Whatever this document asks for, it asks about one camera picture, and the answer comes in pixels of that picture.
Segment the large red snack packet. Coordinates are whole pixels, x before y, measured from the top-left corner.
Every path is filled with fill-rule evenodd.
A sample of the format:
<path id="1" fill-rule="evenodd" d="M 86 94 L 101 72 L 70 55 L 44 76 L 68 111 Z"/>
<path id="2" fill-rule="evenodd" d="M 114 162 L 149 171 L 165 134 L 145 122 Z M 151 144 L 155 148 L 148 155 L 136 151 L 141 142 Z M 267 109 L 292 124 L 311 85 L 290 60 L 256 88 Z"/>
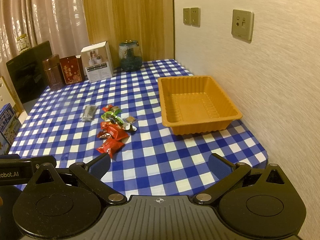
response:
<path id="1" fill-rule="evenodd" d="M 103 144 L 97 148 L 97 151 L 101 154 L 107 153 L 110 158 L 113 158 L 113 156 L 119 152 L 123 147 L 124 143 L 121 141 L 117 141 L 113 138 L 108 138 Z"/>

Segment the dark red candy packet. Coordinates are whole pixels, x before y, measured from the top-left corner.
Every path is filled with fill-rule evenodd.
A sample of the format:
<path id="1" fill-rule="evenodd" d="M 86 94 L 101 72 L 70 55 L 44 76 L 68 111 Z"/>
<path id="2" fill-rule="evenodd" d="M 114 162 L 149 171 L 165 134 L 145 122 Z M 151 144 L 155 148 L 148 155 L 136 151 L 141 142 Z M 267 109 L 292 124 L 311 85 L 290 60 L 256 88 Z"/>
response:
<path id="1" fill-rule="evenodd" d="M 98 134 L 97 134 L 97 138 L 99 139 L 108 139 L 108 138 L 111 138 L 112 135 L 110 135 L 110 133 L 108 133 L 107 131 L 100 131 Z"/>

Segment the red candy with figure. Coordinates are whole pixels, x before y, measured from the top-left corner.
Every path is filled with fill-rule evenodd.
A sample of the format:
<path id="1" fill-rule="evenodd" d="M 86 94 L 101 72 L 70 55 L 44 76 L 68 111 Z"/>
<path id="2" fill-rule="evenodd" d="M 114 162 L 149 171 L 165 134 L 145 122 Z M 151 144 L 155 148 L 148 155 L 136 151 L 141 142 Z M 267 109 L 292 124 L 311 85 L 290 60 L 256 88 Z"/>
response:
<path id="1" fill-rule="evenodd" d="M 106 131 L 117 141 L 121 141 L 129 137 L 127 132 L 117 126 L 107 126 Z"/>

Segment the white green snack bar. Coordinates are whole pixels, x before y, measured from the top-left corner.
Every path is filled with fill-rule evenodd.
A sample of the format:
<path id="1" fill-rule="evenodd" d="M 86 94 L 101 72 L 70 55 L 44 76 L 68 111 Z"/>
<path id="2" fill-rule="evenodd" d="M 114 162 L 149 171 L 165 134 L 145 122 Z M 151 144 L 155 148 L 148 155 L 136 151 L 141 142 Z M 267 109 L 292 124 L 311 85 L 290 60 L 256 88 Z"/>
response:
<path id="1" fill-rule="evenodd" d="M 122 118 L 120 118 L 119 116 L 117 116 L 115 113 L 113 113 L 112 111 L 107 111 L 105 113 L 103 113 L 101 115 L 101 118 L 104 120 L 104 121 L 113 121 L 114 123 L 117 123 L 119 125 L 123 125 L 124 124 L 124 121 Z"/>

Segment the grey seaweed snack packet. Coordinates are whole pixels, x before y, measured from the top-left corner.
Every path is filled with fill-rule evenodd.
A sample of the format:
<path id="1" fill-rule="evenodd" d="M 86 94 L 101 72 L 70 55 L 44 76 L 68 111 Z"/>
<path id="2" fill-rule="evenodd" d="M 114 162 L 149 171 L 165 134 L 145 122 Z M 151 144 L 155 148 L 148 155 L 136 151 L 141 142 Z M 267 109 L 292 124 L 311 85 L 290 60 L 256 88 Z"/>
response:
<path id="1" fill-rule="evenodd" d="M 84 113 L 81 116 L 81 120 L 84 122 L 92 121 L 94 119 L 94 115 L 97 111 L 97 106 L 88 105 L 85 107 Z"/>

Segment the small red candy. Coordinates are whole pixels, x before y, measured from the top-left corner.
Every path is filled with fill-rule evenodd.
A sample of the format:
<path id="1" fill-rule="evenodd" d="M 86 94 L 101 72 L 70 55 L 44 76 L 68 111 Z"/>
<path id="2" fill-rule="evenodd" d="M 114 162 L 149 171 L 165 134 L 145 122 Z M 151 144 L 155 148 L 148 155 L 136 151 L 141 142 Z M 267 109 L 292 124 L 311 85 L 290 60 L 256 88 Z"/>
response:
<path id="1" fill-rule="evenodd" d="M 111 111 L 112 108 L 113 108 L 113 105 L 107 105 L 107 106 L 103 107 L 102 110 L 104 112 L 109 112 L 109 111 Z"/>

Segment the clear brown candy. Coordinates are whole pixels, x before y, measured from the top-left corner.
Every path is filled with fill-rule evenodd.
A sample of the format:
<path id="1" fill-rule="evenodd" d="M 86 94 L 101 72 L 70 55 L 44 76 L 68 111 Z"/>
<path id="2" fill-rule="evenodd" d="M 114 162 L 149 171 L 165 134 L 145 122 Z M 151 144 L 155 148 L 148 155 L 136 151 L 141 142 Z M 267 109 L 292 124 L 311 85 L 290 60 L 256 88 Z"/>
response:
<path id="1" fill-rule="evenodd" d="M 128 117 L 125 118 L 125 121 L 127 123 L 130 123 L 130 124 L 134 123 L 136 120 L 137 119 L 135 117 L 133 117 L 133 116 L 128 116 Z"/>

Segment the green candy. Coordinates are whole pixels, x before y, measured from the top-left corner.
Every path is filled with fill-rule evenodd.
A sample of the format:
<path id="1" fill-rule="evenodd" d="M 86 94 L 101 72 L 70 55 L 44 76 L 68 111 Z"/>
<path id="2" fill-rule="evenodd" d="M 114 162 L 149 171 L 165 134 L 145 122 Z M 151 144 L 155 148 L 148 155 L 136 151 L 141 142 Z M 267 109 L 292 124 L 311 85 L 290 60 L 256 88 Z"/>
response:
<path id="1" fill-rule="evenodd" d="M 115 115 L 121 113 L 121 109 L 118 106 L 113 106 L 112 108 L 110 108 L 110 111 L 113 112 Z"/>

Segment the blue milk carton box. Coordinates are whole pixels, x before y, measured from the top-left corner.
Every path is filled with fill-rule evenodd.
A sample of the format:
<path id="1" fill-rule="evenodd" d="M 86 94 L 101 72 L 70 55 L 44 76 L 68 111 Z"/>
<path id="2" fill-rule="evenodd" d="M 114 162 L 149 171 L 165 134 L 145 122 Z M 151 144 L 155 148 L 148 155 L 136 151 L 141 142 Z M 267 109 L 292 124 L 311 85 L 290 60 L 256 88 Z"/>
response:
<path id="1" fill-rule="evenodd" d="M 7 155 L 20 130 L 21 123 L 11 104 L 7 103 L 1 109 L 1 155 Z"/>

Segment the white perforated box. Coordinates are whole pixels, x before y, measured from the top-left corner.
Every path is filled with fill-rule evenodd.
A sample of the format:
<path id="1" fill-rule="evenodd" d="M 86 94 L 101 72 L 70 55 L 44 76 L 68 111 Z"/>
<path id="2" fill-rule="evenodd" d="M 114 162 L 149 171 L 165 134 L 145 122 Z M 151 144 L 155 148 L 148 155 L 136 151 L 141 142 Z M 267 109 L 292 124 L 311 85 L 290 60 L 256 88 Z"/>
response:
<path id="1" fill-rule="evenodd" d="M 7 87 L 4 77 L 0 77 L 0 108 L 6 104 L 11 104 L 12 107 L 15 106 L 15 101 Z"/>

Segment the orange plastic tray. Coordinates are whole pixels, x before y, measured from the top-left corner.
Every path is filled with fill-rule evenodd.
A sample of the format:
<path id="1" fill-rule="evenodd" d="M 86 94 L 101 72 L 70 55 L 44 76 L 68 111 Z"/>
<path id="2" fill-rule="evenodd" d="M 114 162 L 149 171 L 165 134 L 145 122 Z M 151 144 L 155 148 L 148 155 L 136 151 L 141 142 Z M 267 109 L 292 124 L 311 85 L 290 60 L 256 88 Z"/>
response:
<path id="1" fill-rule="evenodd" d="M 242 113 L 211 76 L 158 79 L 162 124 L 174 135 L 226 129 Z"/>

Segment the red decorated tea box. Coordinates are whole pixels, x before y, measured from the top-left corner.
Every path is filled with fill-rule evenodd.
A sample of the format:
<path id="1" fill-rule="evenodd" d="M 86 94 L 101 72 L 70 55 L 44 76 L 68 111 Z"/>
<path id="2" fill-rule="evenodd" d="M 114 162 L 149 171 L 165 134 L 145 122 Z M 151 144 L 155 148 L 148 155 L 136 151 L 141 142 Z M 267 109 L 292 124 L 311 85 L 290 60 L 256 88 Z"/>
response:
<path id="1" fill-rule="evenodd" d="M 85 80 L 81 56 L 69 56 L 60 59 L 63 78 L 66 85 L 80 83 Z"/>

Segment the brown tea canister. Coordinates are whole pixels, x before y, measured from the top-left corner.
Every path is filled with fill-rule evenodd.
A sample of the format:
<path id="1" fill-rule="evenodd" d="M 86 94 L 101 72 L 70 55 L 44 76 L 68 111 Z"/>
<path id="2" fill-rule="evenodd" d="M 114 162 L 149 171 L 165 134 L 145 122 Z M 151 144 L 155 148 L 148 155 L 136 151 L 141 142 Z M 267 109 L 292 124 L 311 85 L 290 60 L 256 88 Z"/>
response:
<path id="1" fill-rule="evenodd" d="M 65 86 L 60 57 L 58 54 L 42 61 L 44 73 L 46 75 L 48 85 L 52 91 L 60 90 Z"/>

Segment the white product box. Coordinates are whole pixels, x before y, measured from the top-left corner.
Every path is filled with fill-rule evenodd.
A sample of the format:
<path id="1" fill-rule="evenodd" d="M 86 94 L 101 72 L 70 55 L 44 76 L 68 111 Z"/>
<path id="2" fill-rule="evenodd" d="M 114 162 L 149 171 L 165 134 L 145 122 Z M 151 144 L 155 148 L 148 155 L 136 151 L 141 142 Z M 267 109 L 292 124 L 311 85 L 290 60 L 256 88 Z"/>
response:
<path id="1" fill-rule="evenodd" d="M 89 82 L 113 77 L 113 62 L 107 41 L 82 48 L 80 55 Z"/>

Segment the green glass jar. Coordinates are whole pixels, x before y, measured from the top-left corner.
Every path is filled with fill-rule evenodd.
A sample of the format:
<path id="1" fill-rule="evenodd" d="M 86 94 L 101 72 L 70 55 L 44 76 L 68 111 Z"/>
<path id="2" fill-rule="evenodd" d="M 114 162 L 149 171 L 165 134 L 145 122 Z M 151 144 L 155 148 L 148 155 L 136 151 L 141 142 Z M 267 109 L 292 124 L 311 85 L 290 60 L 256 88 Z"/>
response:
<path id="1" fill-rule="evenodd" d="M 139 70 L 143 64 L 142 52 L 137 40 L 126 40 L 119 44 L 120 67 L 125 72 Z"/>

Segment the glass jar on sill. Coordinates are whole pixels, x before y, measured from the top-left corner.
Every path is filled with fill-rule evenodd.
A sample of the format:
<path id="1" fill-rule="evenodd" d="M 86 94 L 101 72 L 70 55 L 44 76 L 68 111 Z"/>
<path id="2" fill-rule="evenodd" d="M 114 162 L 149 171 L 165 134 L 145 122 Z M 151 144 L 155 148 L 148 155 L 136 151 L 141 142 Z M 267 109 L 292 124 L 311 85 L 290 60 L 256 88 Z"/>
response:
<path id="1" fill-rule="evenodd" d="M 16 38 L 19 53 L 23 53 L 31 48 L 30 40 L 27 34 L 22 34 Z"/>

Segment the pink curtain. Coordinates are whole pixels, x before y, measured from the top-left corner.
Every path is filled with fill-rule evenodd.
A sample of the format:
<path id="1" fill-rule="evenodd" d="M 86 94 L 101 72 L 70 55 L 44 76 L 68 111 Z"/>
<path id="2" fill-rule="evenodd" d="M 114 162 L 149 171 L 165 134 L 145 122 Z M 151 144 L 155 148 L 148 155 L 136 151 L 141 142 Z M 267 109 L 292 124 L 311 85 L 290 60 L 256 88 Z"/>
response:
<path id="1" fill-rule="evenodd" d="M 6 63 L 23 34 L 32 46 L 49 41 L 54 54 L 78 55 L 89 45 L 83 0 L 1 0 L 1 76 L 10 86 Z"/>

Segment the network wall outlet plate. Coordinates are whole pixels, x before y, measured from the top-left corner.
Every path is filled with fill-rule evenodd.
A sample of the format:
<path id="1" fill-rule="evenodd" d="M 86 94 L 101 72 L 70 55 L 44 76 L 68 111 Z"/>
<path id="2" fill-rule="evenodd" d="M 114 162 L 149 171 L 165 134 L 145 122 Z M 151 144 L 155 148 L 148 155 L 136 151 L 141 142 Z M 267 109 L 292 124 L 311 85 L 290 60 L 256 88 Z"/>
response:
<path id="1" fill-rule="evenodd" d="M 233 9 L 232 36 L 247 43 L 252 42 L 254 13 L 251 11 Z"/>

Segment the double wall socket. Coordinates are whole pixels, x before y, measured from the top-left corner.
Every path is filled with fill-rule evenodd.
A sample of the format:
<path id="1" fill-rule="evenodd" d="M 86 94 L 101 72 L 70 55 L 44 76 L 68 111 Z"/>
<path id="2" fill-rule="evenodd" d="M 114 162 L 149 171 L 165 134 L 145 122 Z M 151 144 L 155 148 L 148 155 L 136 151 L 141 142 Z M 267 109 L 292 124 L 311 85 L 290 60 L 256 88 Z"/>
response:
<path id="1" fill-rule="evenodd" d="M 200 27 L 201 25 L 201 9 L 199 7 L 183 9 L 183 23 Z"/>

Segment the wooden wall panel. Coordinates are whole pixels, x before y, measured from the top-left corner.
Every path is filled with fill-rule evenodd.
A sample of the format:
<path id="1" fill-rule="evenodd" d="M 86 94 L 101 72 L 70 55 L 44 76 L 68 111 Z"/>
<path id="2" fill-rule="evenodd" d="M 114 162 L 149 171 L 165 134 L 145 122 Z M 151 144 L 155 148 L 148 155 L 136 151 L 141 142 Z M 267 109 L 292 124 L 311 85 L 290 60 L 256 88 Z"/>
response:
<path id="1" fill-rule="evenodd" d="M 91 44 L 109 42 L 114 67 L 120 42 L 137 40 L 144 61 L 173 59 L 174 0 L 83 0 Z"/>

